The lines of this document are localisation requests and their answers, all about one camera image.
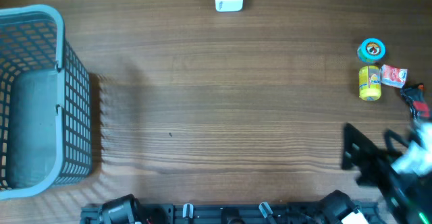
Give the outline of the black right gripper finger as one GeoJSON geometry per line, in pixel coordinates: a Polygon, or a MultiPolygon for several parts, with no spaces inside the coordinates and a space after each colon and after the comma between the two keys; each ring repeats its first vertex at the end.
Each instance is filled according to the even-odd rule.
{"type": "Polygon", "coordinates": [[[400,143],[405,148],[408,148],[412,141],[412,136],[410,134],[407,137],[403,137],[395,133],[393,130],[386,130],[383,137],[387,151],[390,153],[401,153],[401,151],[394,147],[393,140],[400,143]]]}
{"type": "Polygon", "coordinates": [[[343,127],[343,151],[341,168],[383,170],[382,151],[351,123],[343,127]]]}

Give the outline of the red silver foil packet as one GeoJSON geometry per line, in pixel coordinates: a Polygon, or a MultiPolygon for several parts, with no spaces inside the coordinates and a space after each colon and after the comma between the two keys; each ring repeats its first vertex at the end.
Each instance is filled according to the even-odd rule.
{"type": "Polygon", "coordinates": [[[431,109],[423,96],[424,91],[423,83],[404,86],[400,89],[400,95],[410,108],[414,121],[431,121],[431,109]]]}

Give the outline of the yellow cylindrical container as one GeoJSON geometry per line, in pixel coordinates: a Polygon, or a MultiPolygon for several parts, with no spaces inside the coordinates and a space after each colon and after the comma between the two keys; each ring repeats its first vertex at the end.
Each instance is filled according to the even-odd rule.
{"type": "Polygon", "coordinates": [[[364,101],[376,101],[381,97],[381,76],[377,66],[368,65],[359,70],[359,97],[364,101]]]}

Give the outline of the red snack box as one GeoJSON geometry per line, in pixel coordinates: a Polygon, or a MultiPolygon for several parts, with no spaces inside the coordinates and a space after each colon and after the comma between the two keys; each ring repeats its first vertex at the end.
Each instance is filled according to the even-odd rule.
{"type": "Polygon", "coordinates": [[[408,70],[390,65],[382,65],[380,68],[381,83],[395,88],[402,88],[407,79],[408,70]]]}

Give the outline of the teal tin can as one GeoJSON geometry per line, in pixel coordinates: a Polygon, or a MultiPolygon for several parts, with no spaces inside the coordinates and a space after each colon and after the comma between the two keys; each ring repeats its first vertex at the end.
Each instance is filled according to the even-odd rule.
{"type": "Polygon", "coordinates": [[[386,47],[377,38],[365,39],[357,48],[357,57],[366,64],[375,64],[384,58],[386,47]]]}

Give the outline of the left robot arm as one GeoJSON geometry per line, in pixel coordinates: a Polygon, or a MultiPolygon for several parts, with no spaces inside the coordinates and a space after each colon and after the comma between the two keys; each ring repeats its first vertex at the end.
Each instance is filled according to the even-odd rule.
{"type": "Polygon", "coordinates": [[[133,194],[128,194],[102,204],[98,221],[101,224],[141,224],[141,205],[133,194]]]}

